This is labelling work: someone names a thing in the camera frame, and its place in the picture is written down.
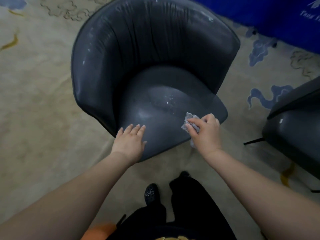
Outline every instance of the black shoe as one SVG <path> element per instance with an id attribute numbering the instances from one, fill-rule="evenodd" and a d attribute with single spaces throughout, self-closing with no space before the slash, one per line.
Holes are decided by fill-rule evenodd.
<path id="1" fill-rule="evenodd" d="M 146 205 L 150 205 L 152 202 L 160 202 L 160 193 L 156 184 L 150 184 L 144 192 L 144 200 Z"/>
<path id="2" fill-rule="evenodd" d="M 179 177 L 190 177 L 191 178 L 191 175 L 190 173 L 188 173 L 187 171 L 182 171 L 179 175 Z"/>

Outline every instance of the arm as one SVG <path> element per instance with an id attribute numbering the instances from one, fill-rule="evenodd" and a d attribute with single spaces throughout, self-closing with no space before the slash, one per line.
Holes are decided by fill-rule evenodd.
<path id="1" fill-rule="evenodd" d="M 320 206 L 232 158 L 222 150 L 219 121 L 212 114 L 202 119 L 188 120 L 200 127 L 197 134 L 192 126 L 188 126 L 197 149 L 263 233 L 278 240 L 319 239 Z"/>
<path id="2" fill-rule="evenodd" d="M 82 238 L 114 184 L 141 158 L 144 131 L 121 128 L 108 157 L 0 225 L 0 239 Z"/>

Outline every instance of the orange fabric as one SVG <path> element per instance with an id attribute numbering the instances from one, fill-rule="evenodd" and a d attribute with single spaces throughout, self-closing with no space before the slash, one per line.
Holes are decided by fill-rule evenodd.
<path id="1" fill-rule="evenodd" d="M 106 240 L 116 229 L 117 226 L 112 222 L 99 224 L 88 229 L 81 240 Z"/>

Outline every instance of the pant leg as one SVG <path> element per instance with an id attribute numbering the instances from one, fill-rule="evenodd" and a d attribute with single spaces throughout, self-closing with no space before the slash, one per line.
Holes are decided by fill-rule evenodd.
<path id="1" fill-rule="evenodd" d="M 211 239 L 236 239 L 228 222 L 205 188 L 194 178 L 178 177 L 170 182 L 175 224 L 193 229 Z"/>
<path id="2" fill-rule="evenodd" d="M 165 225 L 166 208 L 159 202 L 153 202 L 146 207 L 136 210 L 119 228 L 108 237 L 108 240 L 129 239 L 132 232 L 148 227 Z"/>

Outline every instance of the blue tablecloth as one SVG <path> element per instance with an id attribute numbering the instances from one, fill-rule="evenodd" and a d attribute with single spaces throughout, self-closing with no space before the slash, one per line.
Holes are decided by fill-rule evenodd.
<path id="1" fill-rule="evenodd" d="M 320 53 L 320 0 L 195 0 L 265 36 Z"/>

